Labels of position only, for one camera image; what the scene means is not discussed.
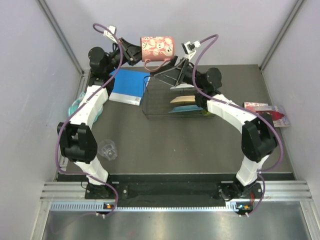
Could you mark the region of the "teal embossed plate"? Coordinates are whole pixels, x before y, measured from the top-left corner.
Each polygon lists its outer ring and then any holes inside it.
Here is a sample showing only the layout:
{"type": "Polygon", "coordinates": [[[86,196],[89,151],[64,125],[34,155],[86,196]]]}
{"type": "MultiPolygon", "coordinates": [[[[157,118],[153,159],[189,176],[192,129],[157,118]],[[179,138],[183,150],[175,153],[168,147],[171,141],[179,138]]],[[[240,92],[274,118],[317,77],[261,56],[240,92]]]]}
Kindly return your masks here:
{"type": "Polygon", "coordinates": [[[173,113],[193,112],[193,111],[201,111],[201,110],[203,110],[203,108],[197,105],[182,105],[182,106],[174,107],[168,113],[173,114],[173,113]]]}

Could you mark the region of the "peach bird plate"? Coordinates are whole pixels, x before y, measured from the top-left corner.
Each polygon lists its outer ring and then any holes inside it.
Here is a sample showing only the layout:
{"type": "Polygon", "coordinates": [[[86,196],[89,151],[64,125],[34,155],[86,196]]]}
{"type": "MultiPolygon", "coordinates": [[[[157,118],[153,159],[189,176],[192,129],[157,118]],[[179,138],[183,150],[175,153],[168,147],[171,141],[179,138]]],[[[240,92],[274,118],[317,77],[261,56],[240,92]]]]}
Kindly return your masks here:
{"type": "Polygon", "coordinates": [[[196,98],[194,95],[177,96],[170,101],[171,104],[195,103],[195,102],[196,102],[196,98]]]}

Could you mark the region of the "teal cat-ear headphones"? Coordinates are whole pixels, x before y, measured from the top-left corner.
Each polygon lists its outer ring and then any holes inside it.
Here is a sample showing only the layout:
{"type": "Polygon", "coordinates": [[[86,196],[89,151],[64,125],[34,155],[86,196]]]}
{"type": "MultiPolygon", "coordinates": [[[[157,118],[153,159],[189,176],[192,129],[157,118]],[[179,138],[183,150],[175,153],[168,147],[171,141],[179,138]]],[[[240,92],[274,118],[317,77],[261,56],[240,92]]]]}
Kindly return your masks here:
{"type": "MultiPolygon", "coordinates": [[[[78,107],[80,106],[80,103],[84,99],[85,95],[86,95],[85,92],[81,92],[80,95],[78,96],[78,98],[68,108],[67,114],[68,114],[69,117],[78,109],[78,107]]],[[[98,120],[98,117],[102,114],[103,109],[104,109],[104,106],[101,105],[101,107],[99,108],[99,110],[98,110],[98,112],[95,115],[95,118],[93,120],[94,123],[98,120]]]]}

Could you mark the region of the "clear plastic cup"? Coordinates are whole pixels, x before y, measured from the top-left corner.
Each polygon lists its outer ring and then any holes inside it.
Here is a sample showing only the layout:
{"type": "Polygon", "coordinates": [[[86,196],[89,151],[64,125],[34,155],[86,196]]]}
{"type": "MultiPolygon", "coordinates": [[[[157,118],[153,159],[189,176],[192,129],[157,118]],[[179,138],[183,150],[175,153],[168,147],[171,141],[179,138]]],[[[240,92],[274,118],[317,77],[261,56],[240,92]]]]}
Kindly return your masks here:
{"type": "Polygon", "coordinates": [[[110,139],[101,141],[97,146],[97,152],[100,156],[106,158],[109,161],[115,160],[118,156],[116,145],[110,139]]]}

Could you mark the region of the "red illustrated book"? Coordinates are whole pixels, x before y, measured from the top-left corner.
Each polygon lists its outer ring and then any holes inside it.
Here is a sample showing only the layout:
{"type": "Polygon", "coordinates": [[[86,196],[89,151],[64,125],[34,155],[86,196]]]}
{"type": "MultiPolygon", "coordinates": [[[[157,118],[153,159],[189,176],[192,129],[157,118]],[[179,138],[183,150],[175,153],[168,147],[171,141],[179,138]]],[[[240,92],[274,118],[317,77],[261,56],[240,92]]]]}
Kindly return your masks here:
{"type": "Polygon", "coordinates": [[[244,102],[243,106],[252,112],[260,115],[267,113],[272,116],[273,125],[275,128],[289,127],[290,121],[281,106],[268,105],[267,103],[259,102],[244,102]]]}

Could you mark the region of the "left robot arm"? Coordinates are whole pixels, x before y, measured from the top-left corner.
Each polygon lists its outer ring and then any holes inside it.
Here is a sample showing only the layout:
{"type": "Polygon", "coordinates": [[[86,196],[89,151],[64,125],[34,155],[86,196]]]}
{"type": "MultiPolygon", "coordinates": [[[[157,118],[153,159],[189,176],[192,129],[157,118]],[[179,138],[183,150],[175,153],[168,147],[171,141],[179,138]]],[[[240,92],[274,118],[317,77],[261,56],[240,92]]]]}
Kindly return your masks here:
{"type": "Polygon", "coordinates": [[[58,124],[55,153],[61,154],[81,169],[81,174],[88,181],[88,199],[106,199],[115,194],[116,190],[108,183],[109,173],[98,159],[98,144],[92,126],[114,89],[122,65],[140,62],[142,50],[140,46],[118,38],[115,26],[94,23],[93,28],[101,28],[99,33],[112,40],[113,49],[110,53],[99,47],[89,51],[91,82],[78,108],[65,122],[58,124]]]}

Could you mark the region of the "blue folder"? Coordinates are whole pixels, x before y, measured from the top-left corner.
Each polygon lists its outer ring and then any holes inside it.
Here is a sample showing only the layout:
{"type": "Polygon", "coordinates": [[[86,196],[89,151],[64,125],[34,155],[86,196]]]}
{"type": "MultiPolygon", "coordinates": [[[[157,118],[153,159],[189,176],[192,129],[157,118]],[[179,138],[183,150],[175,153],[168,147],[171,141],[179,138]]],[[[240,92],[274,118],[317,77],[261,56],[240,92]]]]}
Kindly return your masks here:
{"type": "Polygon", "coordinates": [[[147,72],[120,69],[115,76],[110,101],[140,106],[151,76],[147,72]]]}

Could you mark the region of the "red translucent mug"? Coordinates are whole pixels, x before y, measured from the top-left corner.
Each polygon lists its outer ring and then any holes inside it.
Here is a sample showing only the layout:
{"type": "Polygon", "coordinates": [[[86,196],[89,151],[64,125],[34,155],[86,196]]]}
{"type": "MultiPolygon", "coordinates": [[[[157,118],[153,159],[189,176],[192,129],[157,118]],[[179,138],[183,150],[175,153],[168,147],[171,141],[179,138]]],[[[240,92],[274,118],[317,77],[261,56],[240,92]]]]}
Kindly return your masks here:
{"type": "Polygon", "coordinates": [[[175,56],[175,40],[172,36],[142,36],[140,38],[141,57],[144,68],[150,73],[159,70],[175,56]],[[154,69],[147,67],[148,63],[162,62],[154,69]]]}

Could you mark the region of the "aluminium front rail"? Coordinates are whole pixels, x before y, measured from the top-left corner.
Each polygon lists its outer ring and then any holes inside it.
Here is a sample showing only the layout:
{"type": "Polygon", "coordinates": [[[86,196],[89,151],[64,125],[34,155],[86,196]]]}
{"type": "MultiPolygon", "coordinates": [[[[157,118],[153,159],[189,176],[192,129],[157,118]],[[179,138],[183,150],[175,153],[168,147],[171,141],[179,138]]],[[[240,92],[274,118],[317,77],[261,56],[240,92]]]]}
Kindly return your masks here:
{"type": "Polygon", "coordinates": [[[253,194],[223,200],[205,193],[198,195],[147,194],[134,196],[132,187],[121,187],[119,199],[86,199],[78,182],[46,183],[40,200],[52,211],[98,212],[239,212],[265,202],[311,201],[312,195],[304,181],[259,181],[253,194]]]}

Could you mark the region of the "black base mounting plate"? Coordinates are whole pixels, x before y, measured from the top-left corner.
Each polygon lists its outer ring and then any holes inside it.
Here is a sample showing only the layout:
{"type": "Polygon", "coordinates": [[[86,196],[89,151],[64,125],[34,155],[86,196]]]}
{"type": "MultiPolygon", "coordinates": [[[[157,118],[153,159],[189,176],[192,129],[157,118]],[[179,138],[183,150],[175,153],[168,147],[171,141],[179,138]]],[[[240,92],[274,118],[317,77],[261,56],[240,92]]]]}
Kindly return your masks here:
{"type": "Polygon", "coordinates": [[[169,197],[205,197],[208,199],[230,201],[236,198],[260,196],[260,185],[241,189],[232,182],[114,182],[107,185],[86,187],[86,199],[107,199],[118,193],[120,201],[164,201],[169,197]]]}

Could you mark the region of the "white watermelon plate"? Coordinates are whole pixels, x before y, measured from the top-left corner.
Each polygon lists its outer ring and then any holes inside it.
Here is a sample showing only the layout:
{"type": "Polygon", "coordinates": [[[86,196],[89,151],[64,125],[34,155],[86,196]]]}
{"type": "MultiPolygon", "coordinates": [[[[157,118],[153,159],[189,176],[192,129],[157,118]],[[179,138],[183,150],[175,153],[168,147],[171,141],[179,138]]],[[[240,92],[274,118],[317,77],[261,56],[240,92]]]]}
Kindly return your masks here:
{"type": "Polygon", "coordinates": [[[182,89],[193,89],[194,86],[191,85],[191,84],[187,84],[187,83],[182,83],[182,84],[179,84],[177,86],[172,86],[170,87],[170,90],[182,90],[182,89]]]}

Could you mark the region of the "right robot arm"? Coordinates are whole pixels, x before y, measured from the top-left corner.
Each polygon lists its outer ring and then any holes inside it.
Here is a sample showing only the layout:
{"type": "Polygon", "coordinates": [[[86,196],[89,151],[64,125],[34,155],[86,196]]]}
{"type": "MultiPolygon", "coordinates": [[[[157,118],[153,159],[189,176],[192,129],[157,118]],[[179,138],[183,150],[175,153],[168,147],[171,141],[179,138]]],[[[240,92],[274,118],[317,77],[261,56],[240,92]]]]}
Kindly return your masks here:
{"type": "Polygon", "coordinates": [[[249,195],[257,181],[258,172],[278,145],[273,133],[272,117],[266,113],[257,117],[228,100],[219,91],[222,86],[220,70],[211,67],[206,72],[199,72],[189,57],[178,60],[177,56],[174,56],[151,75],[173,87],[181,83],[198,87],[199,90],[195,94],[196,105],[219,116],[241,133],[241,150],[244,158],[240,169],[232,183],[218,185],[218,193],[225,201],[249,195]]]}

